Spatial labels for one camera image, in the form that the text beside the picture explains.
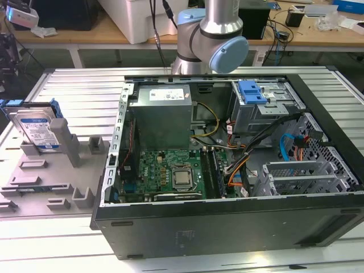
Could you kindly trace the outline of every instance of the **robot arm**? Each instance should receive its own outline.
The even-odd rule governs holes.
[[[239,0],[206,0],[206,9],[182,11],[172,73],[230,73],[241,65],[249,45],[238,12]]]

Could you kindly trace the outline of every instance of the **blue drive bracket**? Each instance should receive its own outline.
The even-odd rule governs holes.
[[[4,107],[19,107],[23,104],[24,100],[0,100],[0,109],[4,113],[5,117],[9,121],[10,118],[4,111]]]
[[[267,104],[268,102],[255,81],[238,81],[238,89],[245,104]]]
[[[63,118],[61,108],[59,107],[59,103],[57,101],[55,101],[54,98],[49,103],[53,106],[56,118]]]

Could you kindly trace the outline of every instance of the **green motherboard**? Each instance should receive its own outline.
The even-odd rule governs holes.
[[[222,172],[228,164],[225,151],[216,151],[216,159]],[[139,178],[137,193],[194,192],[207,197],[200,150],[142,151]]]

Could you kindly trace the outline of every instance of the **hard drive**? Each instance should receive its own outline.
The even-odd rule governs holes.
[[[62,118],[58,102],[0,101],[0,108],[24,138],[39,152],[61,152],[55,134],[49,128],[54,118]]]

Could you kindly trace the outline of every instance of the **workbench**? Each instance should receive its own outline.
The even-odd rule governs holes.
[[[282,10],[292,8],[293,3],[279,2]],[[327,5],[328,1],[318,0],[315,4]],[[280,12],[272,10],[270,18]],[[348,18],[364,20],[364,15],[340,13]],[[285,22],[287,12],[277,15],[275,20]],[[362,52],[364,47],[364,36],[346,28],[339,31],[320,32],[315,29],[316,18],[304,17],[299,28],[291,28],[294,33],[293,41],[288,45],[286,51],[313,51],[313,52]],[[278,30],[287,31],[282,26]],[[31,49],[67,49],[71,54],[75,68],[83,68],[81,49],[115,49],[117,60],[121,61],[120,49],[156,49],[154,39],[146,43],[130,44],[123,33],[106,14],[100,14],[99,20],[90,31],[60,30],[57,36],[44,39],[35,36],[30,31],[16,31],[15,36],[27,48]],[[266,28],[262,40],[249,40],[251,51],[255,51],[253,66],[263,64],[266,52],[271,48],[274,36],[270,28]],[[177,35],[164,35],[160,37],[162,49],[177,49]]]
[[[57,69],[42,75],[27,101],[59,101],[71,133],[79,140],[100,135],[111,140],[125,76],[169,75],[163,68]],[[364,98],[337,71],[326,67],[253,67],[233,73],[269,76],[297,74],[356,147],[364,153]],[[23,151],[12,123],[0,135],[0,186],[7,183]],[[364,271],[364,224],[328,247],[221,255],[119,261],[90,215],[0,221],[1,272],[305,272]],[[239,232],[233,234],[239,240]]]

